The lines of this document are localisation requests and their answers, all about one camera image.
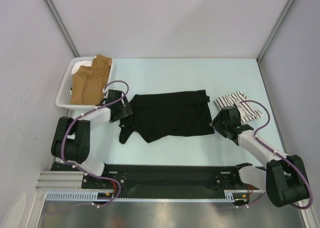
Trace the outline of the striped white tank top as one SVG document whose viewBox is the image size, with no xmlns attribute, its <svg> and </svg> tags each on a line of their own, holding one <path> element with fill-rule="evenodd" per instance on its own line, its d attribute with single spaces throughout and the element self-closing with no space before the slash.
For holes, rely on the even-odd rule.
<svg viewBox="0 0 320 228">
<path fill-rule="evenodd" d="M 240 120 L 242 124 L 246 124 L 250 121 L 255 121 L 263 117 L 263 114 L 260 110 L 253 108 L 247 102 L 247 95 L 240 91 L 220 96 L 215 99 L 213 103 L 216 105 L 219 111 L 225 107 L 236 106 L 240 112 Z"/>
</svg>

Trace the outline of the black tank top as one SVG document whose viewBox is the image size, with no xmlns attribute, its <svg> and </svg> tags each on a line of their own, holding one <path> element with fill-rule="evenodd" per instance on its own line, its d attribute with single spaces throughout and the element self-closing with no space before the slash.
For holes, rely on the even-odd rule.
<svg viewBox="0 0 320 228">
<path fill-rule="evenodd" d="M 125 144 L 137 132 L 151 143 L 166 136 L 204 136 L 214 133 L 205 90 L 135 95 L 133 111 L 120 120 L 119 142 Z"/>
</svg>

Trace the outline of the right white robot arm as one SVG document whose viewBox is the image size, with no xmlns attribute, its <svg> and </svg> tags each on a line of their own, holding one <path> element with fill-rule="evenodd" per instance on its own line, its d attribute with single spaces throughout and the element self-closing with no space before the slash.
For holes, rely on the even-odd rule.
<svg viewBox="0 0 320 228">
<path fill-rule="evenodd" d="M 251 164 L 242 164 L 230 177 L 235 188 L 250 184 L 264 191 L 276 207 L 296 204 L 308 200 L 303 209 L 313 204 L 313 192 L 309 184 L 303 160 L 298 155 L 288 155 L 277 151 L 259 138 L 257 130 L 241 123 L 241 116 L 236 106 L 222 108 L 211 122 L 214 131 L 233 141 L 237 146 L 248 151 L 262 165 L 263 169 Z"/>
</svg>

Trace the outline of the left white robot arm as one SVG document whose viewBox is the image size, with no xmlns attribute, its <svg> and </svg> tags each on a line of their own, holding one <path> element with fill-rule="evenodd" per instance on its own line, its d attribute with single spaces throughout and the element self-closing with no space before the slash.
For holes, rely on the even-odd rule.
<svg viewBox="0 0 320 228">
<path fill-rule="evenodd" d="M 101 188 L 109 185 L 111 176 L 104 172 L 106 165 L 91 152 L 91 132 L 105 123 L 114 123 L 132 115 L 124 92 L 109 90 L 107 97 L 79 119 L 63 116 L 58 120 L 51 145 L 52 156 L 64 160 L 93 175 Z"/>
</svg>

